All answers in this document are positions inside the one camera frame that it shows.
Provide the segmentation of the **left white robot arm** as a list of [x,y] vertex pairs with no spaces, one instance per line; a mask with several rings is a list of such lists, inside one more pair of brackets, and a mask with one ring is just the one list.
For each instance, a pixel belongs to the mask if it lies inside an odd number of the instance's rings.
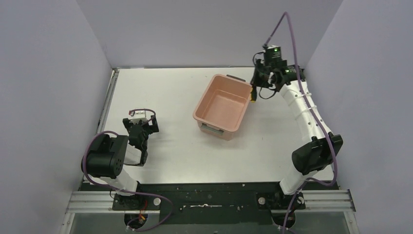
[[111,137],[109,132],[97,136],[86,154],[87,175],[99,178],[125,196],[125,203],[131,209],[139,209],[144,196],[138,192],[139,182],[133,179],[123,167],[145,165],[148,158],[148,140],[153,133],[159,132],[156,115],[147,118],[145,114],[124,118],[122,123],[126,135]]

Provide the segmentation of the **yellow black screwdriver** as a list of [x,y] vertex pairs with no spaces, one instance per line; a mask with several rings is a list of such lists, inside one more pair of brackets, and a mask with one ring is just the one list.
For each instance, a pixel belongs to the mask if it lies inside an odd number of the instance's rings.
[[250,92],[250,101],[256,102],[256,100],[257,100],[257,87],[255,85],[252,85],[251,92]]

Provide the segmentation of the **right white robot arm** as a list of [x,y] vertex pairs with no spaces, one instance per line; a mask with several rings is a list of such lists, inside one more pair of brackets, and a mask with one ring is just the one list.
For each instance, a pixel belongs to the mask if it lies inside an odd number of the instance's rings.
[[343,145],[341,135],[333,134],[318,112],[303,74],[297,65],[287,65],[285,60],[265,62],[254,59],[251,79],[251,99],[260,93],[257,88],[267,88],[284,99],[298,124],[304,144],[293,151],[292,166],[280,182],[285,195],[298,191],[308,181],[316,181],[314,175],[327,166],[333,167],[333,179],[338,176],[337,154]]

